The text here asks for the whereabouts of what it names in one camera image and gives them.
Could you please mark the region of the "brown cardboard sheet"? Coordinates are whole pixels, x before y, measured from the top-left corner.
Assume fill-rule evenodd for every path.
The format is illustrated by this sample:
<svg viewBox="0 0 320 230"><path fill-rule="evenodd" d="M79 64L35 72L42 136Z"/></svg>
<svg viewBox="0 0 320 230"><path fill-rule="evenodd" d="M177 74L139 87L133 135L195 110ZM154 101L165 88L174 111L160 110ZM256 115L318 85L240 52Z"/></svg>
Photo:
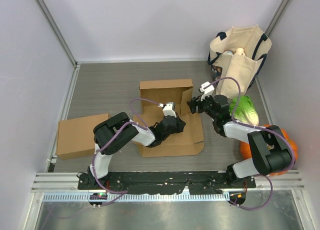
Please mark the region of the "brown cardboard sheet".
<svg viewBox="0 0 320 230"><path fill-rule="evenodd" d="M142 157L190 156L204 148L200 115L187 102L193 95L191 79L142 81L139 84L142 115L133 120L148 126L155 141L137 144Z"/></svg>

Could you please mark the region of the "brown cardboard box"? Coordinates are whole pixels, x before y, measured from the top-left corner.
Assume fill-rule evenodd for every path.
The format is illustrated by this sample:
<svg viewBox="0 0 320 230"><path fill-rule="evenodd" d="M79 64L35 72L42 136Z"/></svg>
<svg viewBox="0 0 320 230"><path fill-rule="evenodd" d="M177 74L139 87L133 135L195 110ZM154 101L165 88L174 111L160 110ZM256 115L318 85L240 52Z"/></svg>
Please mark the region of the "brown cardboard box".
<svg viewBox="0 0 320 230"><path fill-rule="evenodd" d="M57 157L68 160L93 155L95 151L93 129L109 117L110 115L106 113L60 121L57 131Z"/></svg>

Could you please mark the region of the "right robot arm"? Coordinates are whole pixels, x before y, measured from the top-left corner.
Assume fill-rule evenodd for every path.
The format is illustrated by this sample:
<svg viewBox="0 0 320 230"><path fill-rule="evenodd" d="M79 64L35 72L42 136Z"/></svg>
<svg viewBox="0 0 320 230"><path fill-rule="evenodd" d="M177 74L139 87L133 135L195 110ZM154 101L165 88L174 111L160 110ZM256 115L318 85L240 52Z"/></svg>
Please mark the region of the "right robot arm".
<svg viewBox="0 0 320 230"><path fill-rule="evenodd" d="M233 119L225 96L193 97L187 104L192 114L210 116L216 133L249 145L251 157L227 166L230 187L238 187L247 177L283 172L295 163L295 153L278 126L251 126Z"/></svg>

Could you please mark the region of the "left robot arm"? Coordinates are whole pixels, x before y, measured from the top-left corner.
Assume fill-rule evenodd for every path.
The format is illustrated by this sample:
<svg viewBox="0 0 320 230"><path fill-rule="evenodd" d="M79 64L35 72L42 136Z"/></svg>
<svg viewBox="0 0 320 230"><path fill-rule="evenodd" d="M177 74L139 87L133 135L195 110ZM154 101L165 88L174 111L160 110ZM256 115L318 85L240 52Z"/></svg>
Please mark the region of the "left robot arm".
<svg viewBox="0 0 320 230"><path fill-rule="evenodd" d="M143 127L121 112L98 124L94 129L95 151L88 168L88 184L100 190L107 182L109 164L113 154L130 141L145 147L160 145L170 135L181 133L186 123L177 114L167 115L150 127Z"/></svg>

